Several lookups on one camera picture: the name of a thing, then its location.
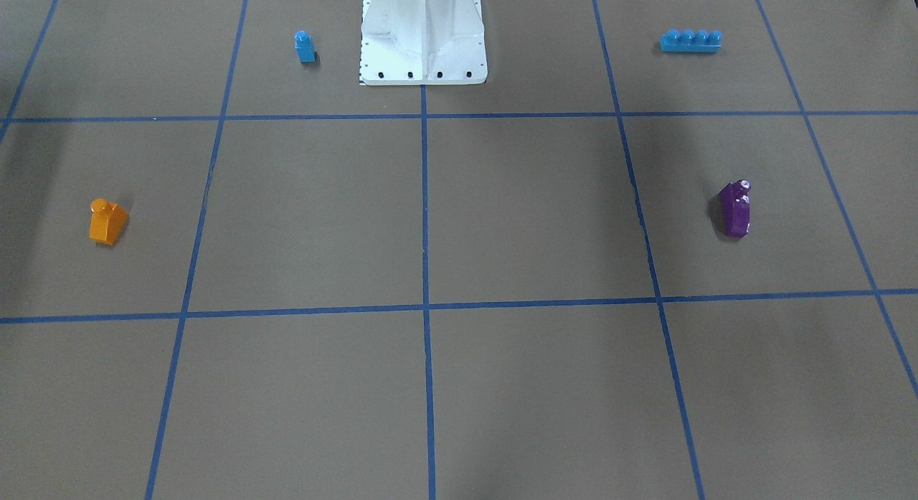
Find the orange trapezoid block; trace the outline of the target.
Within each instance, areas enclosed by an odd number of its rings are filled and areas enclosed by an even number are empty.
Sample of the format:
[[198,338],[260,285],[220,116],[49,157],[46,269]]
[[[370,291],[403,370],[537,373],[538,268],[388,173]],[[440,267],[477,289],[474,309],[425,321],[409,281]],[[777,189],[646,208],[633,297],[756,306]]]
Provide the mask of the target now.
[[96,244],[117,244],[129,222],[128,210],[104,198],[94,199],[90,204],[90,210],[92,214],[88,237]]

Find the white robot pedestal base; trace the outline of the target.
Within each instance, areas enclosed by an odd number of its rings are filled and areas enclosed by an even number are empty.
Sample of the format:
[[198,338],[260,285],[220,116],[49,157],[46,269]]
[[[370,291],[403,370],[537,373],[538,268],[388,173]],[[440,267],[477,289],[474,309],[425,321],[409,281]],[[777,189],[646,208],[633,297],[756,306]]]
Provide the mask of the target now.
[[360,85],[488,79],[481,0],[361,0],[361,6]]

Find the long blue studded brick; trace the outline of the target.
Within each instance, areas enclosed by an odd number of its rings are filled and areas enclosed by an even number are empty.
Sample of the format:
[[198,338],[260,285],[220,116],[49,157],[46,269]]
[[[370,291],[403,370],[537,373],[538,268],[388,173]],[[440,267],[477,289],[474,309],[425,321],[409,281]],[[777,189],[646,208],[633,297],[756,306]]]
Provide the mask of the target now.
[[659,39],[659,47],[666,53],[717,53],[724,42],[720,30],[670,29]]

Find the small blue block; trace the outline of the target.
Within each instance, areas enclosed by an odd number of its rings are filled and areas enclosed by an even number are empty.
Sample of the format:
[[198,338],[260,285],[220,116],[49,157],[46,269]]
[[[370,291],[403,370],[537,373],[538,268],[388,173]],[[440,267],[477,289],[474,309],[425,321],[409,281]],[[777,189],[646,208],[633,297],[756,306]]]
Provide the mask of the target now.
[[300,63],[315,63],[317,61],[313,38],[305,30],[299,30],[299,32],[295,33],[294,49]]

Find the purple trapezoid block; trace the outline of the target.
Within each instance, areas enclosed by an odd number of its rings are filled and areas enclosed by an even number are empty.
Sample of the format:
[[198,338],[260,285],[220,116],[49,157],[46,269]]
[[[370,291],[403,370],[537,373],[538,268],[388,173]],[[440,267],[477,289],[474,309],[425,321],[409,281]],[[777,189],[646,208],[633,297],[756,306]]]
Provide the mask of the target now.
[[721,203],[724,233],[728,237],[742,239],[750,229],[751,206],[748,180],[730,182],[718,193]]

